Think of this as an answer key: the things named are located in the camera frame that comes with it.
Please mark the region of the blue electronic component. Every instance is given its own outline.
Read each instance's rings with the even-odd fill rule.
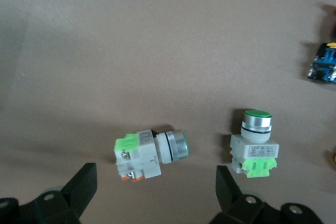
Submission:
[[[308,78],[336,83],[336,43],[321,44]]]

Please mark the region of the gray surface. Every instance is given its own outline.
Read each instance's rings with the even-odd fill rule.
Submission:
[[[269,178],[234,175],[274,207],[336,223],[336,86],[306,79],[335,0],[0,0],[0,197],[21,203],[97,162],[83,223],[208,223],[216,165],[241,109],[270,111]],[[122,182],[114,140],[173,126],[189,158]]]

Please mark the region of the orange object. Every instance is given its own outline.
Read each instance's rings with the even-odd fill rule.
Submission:
[[[138,181],[142,180],[143,178],[145,178],[145,176],[143,176],[143,175],[140,178],[134,178],[133,182],[138,182]]]

